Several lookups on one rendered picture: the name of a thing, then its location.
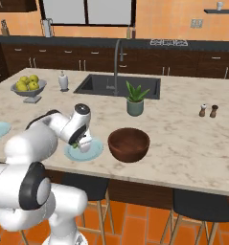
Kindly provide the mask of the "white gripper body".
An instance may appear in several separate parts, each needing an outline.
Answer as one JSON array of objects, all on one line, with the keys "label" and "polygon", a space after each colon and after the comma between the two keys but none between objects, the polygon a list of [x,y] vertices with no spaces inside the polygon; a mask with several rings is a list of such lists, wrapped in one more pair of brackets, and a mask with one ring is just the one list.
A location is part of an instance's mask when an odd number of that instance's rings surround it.
[{"label": "white gripper body", "polygon": [[92,137],[90,134],[90,130],[87,130],[78,142],[78,147],[80,151],[82,153],[87,152],[90,149],[91,142],[92,142]]}]

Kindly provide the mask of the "brown wooden bowl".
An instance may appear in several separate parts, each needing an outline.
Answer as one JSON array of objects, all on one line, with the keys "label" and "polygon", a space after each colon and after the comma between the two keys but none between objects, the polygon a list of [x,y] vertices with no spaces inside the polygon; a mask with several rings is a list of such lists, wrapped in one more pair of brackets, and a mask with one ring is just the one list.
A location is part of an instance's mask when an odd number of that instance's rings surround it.
[{"label": "brown wooden bowl", "polygon": [[125,127],[113,131],[107,142],[114,158],[124,163],[135,163],[147,154],[150,140],[144,131]]}]

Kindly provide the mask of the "grey fruit bowl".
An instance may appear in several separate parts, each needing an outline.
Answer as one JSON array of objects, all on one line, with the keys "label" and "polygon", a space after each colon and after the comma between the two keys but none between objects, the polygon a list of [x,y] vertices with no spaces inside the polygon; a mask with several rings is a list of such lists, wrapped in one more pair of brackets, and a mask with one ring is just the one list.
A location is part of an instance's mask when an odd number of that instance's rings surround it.
[{"label": "grey fruit bowl", "polygon": [[38,85],[39,85],[39,88],[36,89],[36,90],[29,90],[29,91],[18,91],[16,89],[16,85],[13,84],[11,86],[11,90],[21,96],[21,97],[25,97],[24,99],[24,102],[26,103],[37,103],[38,101],[41,100],[41,96],[40,96],[40,93],[44,90],[44,87],[46,86],[47,82],[43,79],[40,79],[38,81]]}]

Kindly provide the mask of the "green plant in grey pot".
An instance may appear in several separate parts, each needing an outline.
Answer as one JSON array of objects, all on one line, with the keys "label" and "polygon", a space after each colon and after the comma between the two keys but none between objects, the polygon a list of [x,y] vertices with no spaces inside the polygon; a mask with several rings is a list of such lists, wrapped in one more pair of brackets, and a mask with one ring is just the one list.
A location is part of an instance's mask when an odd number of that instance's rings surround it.
[{"label": "green plant in grey pot", "polygon": [[144,97],[149,90],[141,91],[141,86],[134,88],[126,81],[128,97],[126,98],[126,111],[132,117],[140,116],[144,111]]}]

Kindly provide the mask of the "white soap dispenser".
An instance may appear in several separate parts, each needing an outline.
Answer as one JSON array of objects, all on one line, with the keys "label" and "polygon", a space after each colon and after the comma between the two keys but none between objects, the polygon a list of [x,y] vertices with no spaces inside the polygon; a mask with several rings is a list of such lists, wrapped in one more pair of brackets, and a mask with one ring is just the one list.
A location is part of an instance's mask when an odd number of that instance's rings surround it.
[{"label": "white soap dispenser", "polygon": [[64,74],[64,72],[61,72],[58,77],[58,83],[60,87],[61,92],[67,92],[69,90],[68,88],[68,77]]}]

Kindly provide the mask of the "dark sink basin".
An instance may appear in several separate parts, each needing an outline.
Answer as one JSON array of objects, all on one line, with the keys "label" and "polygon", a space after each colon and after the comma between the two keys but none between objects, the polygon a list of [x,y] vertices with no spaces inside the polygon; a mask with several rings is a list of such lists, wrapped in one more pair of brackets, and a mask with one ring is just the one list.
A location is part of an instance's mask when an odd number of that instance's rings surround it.
[{"label": "dark sink basin", "polygon": [[134,88],[141,86],[142,92],[149,90],[149,92],[145,95],[145,99],[160,99],[160,78],[117,76],[117,82],[114,82],[113,76],[90,74],[78,86],[74,93],[114,96],[114,92],[117,91],[118,97],[127,97],[129,92],[126,87],[126,81],[128,81]]}]

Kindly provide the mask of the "grey tap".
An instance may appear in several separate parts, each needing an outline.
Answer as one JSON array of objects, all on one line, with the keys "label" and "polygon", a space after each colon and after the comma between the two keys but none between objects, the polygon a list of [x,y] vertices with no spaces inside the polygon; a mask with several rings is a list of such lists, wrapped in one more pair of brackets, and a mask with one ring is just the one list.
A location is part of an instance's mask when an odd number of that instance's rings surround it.
[{"label": "grey tap", "polygon": [[124,60],[124,51],[122,46],[122,40],[118,39],[115,45],[115,52],[114,52],[114,85],[110,86],[106,84],[106,88],[113,91],[115,96],[118,96],[118,61]]}]

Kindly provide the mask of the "dark brown cupboard run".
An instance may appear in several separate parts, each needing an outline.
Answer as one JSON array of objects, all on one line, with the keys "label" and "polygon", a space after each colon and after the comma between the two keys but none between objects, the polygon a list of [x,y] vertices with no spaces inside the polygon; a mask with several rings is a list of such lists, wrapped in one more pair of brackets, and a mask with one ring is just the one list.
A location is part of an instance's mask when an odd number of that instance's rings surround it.
[{"label": "dark brown cupboard run", "polygon": [[[25,68],[114,72],[118,39],[0,36],[0,71],[8,78]],[[118,72],[229,79],[229,41],[188,41],[188,47],[151,46],[150,40],[121,39]]]}]

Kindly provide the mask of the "white-topped salt shaker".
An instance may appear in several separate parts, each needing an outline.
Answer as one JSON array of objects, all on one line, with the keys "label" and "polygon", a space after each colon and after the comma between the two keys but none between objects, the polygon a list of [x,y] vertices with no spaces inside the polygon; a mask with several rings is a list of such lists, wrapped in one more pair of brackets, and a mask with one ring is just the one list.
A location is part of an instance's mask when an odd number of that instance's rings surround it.
[{"label": "white-topped salt shaker", "polygon": [[206,108],[207,108],[207,105],[205,103],[201,104],[200,111],[198,113],[199,117],[205,117]]}]

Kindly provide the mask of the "grey jug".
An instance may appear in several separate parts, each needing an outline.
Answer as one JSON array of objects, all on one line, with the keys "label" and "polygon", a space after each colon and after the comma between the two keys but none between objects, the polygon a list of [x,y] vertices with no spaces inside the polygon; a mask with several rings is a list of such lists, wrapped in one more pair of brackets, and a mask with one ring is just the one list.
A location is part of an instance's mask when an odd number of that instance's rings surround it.
[{"label": "grey jug", "polygon": [[45,37],[52,37],[53,29],[52,29],[53,20],[51,18],[46,18],[41,20],[41,25],[44,31]]}]

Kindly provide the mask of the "hob with white grates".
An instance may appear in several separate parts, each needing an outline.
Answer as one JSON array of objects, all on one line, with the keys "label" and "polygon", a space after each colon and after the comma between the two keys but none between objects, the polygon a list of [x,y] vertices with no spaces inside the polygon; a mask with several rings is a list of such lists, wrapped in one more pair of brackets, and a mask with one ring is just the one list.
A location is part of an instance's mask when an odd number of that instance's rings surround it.
[{"label": "hob with white grates", "polygon": [[152,39],[149,45],[188,47],[189,44],[188,44],[188,41],[184,39]]}]

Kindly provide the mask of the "knife block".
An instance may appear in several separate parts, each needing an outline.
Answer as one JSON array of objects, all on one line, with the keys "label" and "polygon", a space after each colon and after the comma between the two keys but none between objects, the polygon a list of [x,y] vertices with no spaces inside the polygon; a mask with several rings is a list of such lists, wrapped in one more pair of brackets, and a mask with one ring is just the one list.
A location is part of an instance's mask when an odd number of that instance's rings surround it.
[{"label": "knife block", "polygon": [[5,19],[2,19],[1,20],[1,32],[2,32],[2,35],[3,36],[9,36],[10,35],[10,32],[9,32],[9,28],[7,26],[7,22]]}]

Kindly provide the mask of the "dark brown wall cupboard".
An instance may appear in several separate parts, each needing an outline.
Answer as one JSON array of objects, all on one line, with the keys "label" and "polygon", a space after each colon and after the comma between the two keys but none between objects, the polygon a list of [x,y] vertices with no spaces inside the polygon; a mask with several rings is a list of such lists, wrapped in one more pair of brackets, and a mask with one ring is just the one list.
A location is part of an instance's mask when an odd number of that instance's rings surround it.
[{"label": "dark brown wall cupboard", "polygon": [[0,12],[36,11],[35,0],[0,0]]}]

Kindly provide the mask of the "grey wall socket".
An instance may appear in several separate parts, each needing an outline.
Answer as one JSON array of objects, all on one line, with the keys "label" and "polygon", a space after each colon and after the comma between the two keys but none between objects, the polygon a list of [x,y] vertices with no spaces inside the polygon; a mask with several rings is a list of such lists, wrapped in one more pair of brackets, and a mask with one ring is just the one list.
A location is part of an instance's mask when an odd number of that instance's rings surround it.
[{"label": "grey wall socket", "polygon": [[202,27],[203,20],[202,19],[192,19],[191,20],[191,27],[200,29]]}]

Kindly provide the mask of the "dark wall shelf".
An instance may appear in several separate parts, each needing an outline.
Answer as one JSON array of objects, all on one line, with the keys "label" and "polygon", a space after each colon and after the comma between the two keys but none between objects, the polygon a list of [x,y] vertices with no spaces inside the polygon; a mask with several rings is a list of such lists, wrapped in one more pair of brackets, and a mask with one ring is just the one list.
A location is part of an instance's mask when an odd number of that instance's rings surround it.
[{"label": "dark wall shelf", "polygon": [[208,14],[229,14],[229,10],[207,10],[205,9],[204,12]]}]

